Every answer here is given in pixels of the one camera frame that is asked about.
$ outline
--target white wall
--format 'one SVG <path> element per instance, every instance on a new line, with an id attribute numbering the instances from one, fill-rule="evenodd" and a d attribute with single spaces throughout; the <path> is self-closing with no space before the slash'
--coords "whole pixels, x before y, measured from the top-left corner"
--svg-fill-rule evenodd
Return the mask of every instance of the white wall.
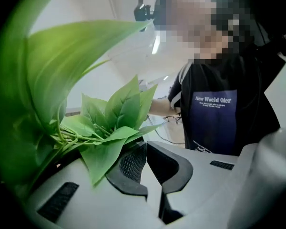
<path id="1" fill-rule="evenodd" d="M 60 24 L 97 19 L 113 19 L 108 0 L 51 0 L 36 20 L 31 33 Z M 105 54 L 98 62 L 108 59 Z M 125 83 L 114 63 L 109 61 L 77 82 L 68 96 L 67 110 L 80 108 L 82 92 L 108 100 Z"/>
<path id="2" fill-rule="evenodd" d="M 265 91 L 281 127 L 286 127 L 286 64 Z"/>

